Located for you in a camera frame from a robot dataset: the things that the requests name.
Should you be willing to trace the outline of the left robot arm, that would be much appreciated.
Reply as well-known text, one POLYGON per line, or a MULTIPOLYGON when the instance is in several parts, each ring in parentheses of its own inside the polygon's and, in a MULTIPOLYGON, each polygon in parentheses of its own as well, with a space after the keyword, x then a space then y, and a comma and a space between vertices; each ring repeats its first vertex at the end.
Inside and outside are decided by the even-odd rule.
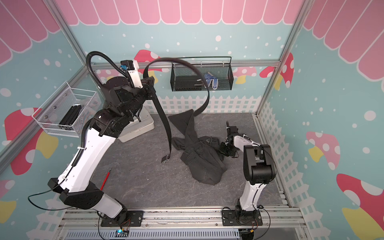
POLYGON ((118 67, 105 54, 93 51, 88 53, 86 64, 106 101, 83 126, 81 145, 70 165, 58 178, 50 179, 48 185, 66 206, 92 209, 123 224, 130 218, 127 208, 100 190, 91 178, 103 155, 124 128, 140 119, 144 102, 154 96, 154 80, 141 80, 137 60, 121 61, 118 67), (94 56, 107 60, 121 75, 103 84, 92 68, 94 56))

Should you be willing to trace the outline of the black leather belt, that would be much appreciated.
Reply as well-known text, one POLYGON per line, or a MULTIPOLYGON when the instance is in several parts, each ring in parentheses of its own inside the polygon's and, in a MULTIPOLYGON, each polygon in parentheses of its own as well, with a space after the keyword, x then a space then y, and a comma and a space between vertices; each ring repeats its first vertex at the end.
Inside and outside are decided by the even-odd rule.
MULTIPOLYGON (((181 59, 177 59, 177 58, 158 58, 158 59, 155 59, 154 61, 150 62, 149 64, 147 64, 147 66, 145 67, 144 69, 144 72, 143 72, 143 77, 145 79, 149 78, 149 68, 150 68, 150 65, 151 64, 154 64, 154 63, 157 63, 157 62, 167 62, 167 63, 175 63, 175 64, 179 64, 179 65, 182 65, 184 67, 187 67, 189 68, 190 70, 192 70, 197 76, 198 76, 198 79, 200 79, 203 84, 205 85, 206 89, 207 89, 207 92, 208 92, 208 96, 207 96, 207 99, 206 101, 204 102, 204 104, 198 108, 195 112, 194 112, 194 116, 198 116, 199 114, 201 114, 206 108, 207 106, 209 105, 209 100, 210 100, 210 89, 209 89, 209 86, 206 82, 206 79, 205 77, 203 76, 203 74, 198 70, 197 67, 195 67, 193 64, 189 63, 189 62, 186 62, 184 60, 181 60, 181 59)), ((170 124, 169 124, 169 121, 168 121, 168 118, 159 102, 159 99, 155 93, 155 90, 151 90, 152 92, 152 97, 151 97, 151 100, 153 101, 154 105, 155 105, 155 108, 160 116, 160 119, 165 127, 165 130, 166 130, 166 133, 167 133, 167 137, 168 137, 168 142, 169 142, 169 153, 164 156, 161 160, 161 163, 165 163, 167 162, 169 159, 170 159, 170 156, 171 156, 171 152, 172 152, 172 131, 171 131, 171 127, 170 127, 170 124)))

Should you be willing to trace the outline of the black trousers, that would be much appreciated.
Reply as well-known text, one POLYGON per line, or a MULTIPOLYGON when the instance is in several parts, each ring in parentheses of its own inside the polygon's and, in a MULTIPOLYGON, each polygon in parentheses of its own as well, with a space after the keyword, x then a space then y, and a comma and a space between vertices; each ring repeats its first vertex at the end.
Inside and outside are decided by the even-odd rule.
POLYGON ((193 110, 169 116, 169 120, 184 135, 183 138, 172 138, 172 145, 183 151, 181 161, 189 167, 192 177, 203 184, 218 184, 227 170, 223 163, 224 155, 219 151, 220 140, 198 136, 193 110))

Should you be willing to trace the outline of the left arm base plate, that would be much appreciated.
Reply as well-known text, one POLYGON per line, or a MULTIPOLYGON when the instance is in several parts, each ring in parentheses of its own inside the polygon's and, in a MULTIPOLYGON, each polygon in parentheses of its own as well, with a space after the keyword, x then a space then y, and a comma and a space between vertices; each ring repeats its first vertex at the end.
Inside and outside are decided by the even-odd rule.
POLYGON ((123 210, 116 217, 110 218, 102 215, 101 227, 140 227, 143 220, 143 211, 123 210))

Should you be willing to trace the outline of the black box in basket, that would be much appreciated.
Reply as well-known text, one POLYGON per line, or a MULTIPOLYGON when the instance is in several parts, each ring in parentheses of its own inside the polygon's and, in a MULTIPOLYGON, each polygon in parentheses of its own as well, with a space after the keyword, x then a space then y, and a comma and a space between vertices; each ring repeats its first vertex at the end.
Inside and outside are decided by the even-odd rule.
POLYGON ((201 91, 203 83, 198 76, 176 76, 172 81, 174 92, 201 91))

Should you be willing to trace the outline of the blue white gloves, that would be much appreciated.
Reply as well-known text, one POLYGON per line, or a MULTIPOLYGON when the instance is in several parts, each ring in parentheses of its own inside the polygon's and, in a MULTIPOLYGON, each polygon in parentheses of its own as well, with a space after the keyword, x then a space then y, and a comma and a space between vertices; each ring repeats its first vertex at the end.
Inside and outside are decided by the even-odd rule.
POLYGON ((211 86, 213 90, 217 90, 219 86, 219 79, 210 72, 205 74, 206 83, 211 86))

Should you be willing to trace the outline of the red handled tool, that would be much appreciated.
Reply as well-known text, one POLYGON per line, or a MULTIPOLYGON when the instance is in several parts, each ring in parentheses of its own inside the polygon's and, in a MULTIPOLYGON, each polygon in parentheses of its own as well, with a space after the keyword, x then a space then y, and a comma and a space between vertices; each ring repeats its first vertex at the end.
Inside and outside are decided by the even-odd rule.
POLYGON ((108 172, 107 172, 107 174, 106 174, 106 176, 104 178, 104 181, 103 181, 103 183, 101 185, 101 188, 100 188, 101 191, 104 189, 105 184, 106 184, 106 182, 107 182, 107 180, 108 180, 108 178, 110 176, 111 171, 112 171, 112 168, 109 168, 109 170, 108 170, 108 172))

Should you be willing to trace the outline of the green lit circuit board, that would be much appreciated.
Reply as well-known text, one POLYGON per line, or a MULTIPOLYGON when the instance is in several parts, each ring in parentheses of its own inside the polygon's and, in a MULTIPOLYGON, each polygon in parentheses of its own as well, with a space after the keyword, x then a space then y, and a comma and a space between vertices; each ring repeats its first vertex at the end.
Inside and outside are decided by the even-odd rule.
POLYGON ((129 230, 119 229, 115 232, 115 238, 127 238, 129 235, 129 230))

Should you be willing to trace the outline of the white plastic toolbox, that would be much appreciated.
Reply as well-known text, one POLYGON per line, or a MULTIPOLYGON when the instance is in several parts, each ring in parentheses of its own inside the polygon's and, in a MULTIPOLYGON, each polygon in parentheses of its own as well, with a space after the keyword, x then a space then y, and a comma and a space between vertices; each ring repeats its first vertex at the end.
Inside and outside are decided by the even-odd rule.
POLYGON ((134 121, 130 122, 121 132, 118 139, 125 143, 140 135, 143 135, 155 128, 154 120, 145 107, 140 112, 140 120, 134 117, 134 121))

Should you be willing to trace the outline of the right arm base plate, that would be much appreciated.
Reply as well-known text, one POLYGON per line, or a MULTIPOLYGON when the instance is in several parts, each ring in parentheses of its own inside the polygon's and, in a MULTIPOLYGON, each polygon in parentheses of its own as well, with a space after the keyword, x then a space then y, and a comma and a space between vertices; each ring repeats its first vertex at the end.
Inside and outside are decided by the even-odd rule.
POLYGON ((243 210, 222 210, 223 226, 254 226, 263 225, 261 213, 259 210, 243 211, 243 210))

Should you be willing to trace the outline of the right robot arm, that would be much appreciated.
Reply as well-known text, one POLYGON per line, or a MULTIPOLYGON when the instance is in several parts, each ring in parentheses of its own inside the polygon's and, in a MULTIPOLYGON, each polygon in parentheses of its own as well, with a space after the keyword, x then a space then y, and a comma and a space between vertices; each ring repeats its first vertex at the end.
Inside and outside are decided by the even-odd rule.
POLYGON ((253 141, 245 134, 240 134, 236 126, 227 123, 227 137, 220 145, 220 152, 236 158, 238 151, 243 153, 243 173, 246 185, 242 196, 233 210, 222 209, 224 226, 261 226, 259 198, 264 188, 277 175, 277 168, 268 144, 253 141))

